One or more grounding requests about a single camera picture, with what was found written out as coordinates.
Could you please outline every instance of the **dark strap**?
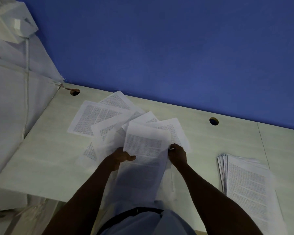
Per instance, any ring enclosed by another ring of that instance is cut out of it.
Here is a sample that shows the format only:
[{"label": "dark strap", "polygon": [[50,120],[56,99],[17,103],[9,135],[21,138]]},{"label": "dark strap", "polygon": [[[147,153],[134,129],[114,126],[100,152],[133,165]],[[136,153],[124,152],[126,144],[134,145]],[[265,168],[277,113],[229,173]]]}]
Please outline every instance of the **dark strap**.
[{"label": "dark strap", "polygon": [[147,208],[147,207],[136,207],[134,209],[127,210],[123,213],[120,213],[112,218],[110,218],[105,224],[99,229],[97,235],[100,235],[103,231],[105,231],[108,228],[111,228],[113,225],[118,224],[122,222],[124,219],[130,216],[136,216],[140,213],[144,212],[154,212],[157,214],[161,214],[163,212],[162,209],[156,209],[156,208]]}]

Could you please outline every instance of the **blue wall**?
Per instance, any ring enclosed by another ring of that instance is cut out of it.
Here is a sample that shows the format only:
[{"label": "blue wall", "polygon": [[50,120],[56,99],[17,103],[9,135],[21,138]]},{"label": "blue wall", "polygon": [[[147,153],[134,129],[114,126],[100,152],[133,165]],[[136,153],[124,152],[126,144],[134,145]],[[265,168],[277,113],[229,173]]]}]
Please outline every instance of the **blue wall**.
[{"label": "blue wall", "polygon": [[66,82],[294,129],[294,0],[19,0]]}]

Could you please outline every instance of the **scattered papers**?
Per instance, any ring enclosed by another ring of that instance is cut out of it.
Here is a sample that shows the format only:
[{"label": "scattered papers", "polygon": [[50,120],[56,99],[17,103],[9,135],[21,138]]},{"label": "scattered papers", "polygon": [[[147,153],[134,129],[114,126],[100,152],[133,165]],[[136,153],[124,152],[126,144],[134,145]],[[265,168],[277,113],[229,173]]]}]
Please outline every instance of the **scattered papers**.
[{"label": "scattered papers", "polygon": [[180,145],[184,148],[186,153],[192,152],[191,145],[177,118],[147,123],[146,126],[168,130],[171,133],[171,144],[176,143],[177,145]]},{"label": "scattered papers", "polygon": [[[137,117],[136,119],[133,119],[133,122],[141,123],[141,124],[157,122],[157,121],[158,121],[158,119],[151,111],[147,112],[146,114],[141,115],[140,117]],[[126,132],[128,126],[129,126],[129,123],[126,123],[126,124],[122,125],[122,129]]]},{"label": "scattered papers", "polygon": [[264,235],[287,234],[269,168],[256,159],[222,154],[222,190],[241,206]]},{"label": "scattered papers", "polygon": [[[102,201],[106,201],[106,192],[112,189],[118,190],[118,196],[109,195],[109,199],[126,198],[136,202],[176,199],[168,147],[177,143],[191,152],[176,118],[159,122],[151,111],[145,113],[118,91],[99,103],[83,102],[67,132],[92,138],[76,161],[87,170],[95,170],[119,147],[137,156],[134,162],[121,163],[120,169],[109,178],[106,185],[109,189],[106,188]],[[131,179],[128,182],[124,181],[127,176]]]},{"label": "scattered papers", "polygon": [[145,113],[141,108],[135,106],[133,102],[131,102],[121,91],[117,91],[111,94],[99,103],[109,106],[115,106],[125,110],[135,110],[142,114]]},{"label": "scattered papers", "polygon": [[165,171],[171,135],[166,130],[129,123],[123,150],[136,160],[120,164],[115,200],[153,202]]},{"label": "scattered papers", "polygon": [[135,111],[128,110],[126,113],[114,116],[102,122],[92,125],[90,128],[92,130],[93,136],[95,140],[97,140],[96,144],[104,143],[106,135],[110,130],[114,128],[114,126],[119,122],[127,122],[132,118],[133,115],[136,115]]},{"label": "scattered papers", "polygon": [[90,128],[92,125],[125,112],[128,112],[128,110],[96,102],[84,101],[67,132],[93,137],[94,135]]}]

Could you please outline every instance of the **cable hole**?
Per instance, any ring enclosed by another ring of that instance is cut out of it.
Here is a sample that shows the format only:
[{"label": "cable hole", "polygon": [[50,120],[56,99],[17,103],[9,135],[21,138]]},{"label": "cable hole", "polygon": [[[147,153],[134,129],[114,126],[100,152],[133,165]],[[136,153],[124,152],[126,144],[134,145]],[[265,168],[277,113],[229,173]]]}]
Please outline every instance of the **cable hole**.
[{"label": "cable hole", "polygon": [[219,124],[219,120],[215,117],[211,117],[209,119],[209,122],[212,124],[212,125],[218,125]]},{"label": "cable hole", "polygon": [[76,96],[78,95],[81,91],[77,88],[75,89],[70,89],[70,88],[65,88],[66,90],[70,90],[70,94],[73,95],[73,96]]}]

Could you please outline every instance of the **hand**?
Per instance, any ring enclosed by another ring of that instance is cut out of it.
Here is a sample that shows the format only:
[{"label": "hand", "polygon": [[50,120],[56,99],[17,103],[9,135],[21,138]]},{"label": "hand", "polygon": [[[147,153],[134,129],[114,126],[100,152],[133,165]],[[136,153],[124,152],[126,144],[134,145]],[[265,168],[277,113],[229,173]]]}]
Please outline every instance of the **hand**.
[{"label": "hand", "polygon": [[103,160],[103,163],[105,163],[111,171],[116,171],[119,169],[121,162],[124,162],[126,160],[133,161],[135,159],[136,156],[130,156],[127,152],[123,152],[123,147],[121,147],[115,150],[115,152],[111,155],[107,156]]},{"label": "hand", "polygon": [[181,146],[174,143],[171,144],[170,148],[168,157],[175,167],[178,167],[180,164],[187,164],[186,152],[184,152]]}]

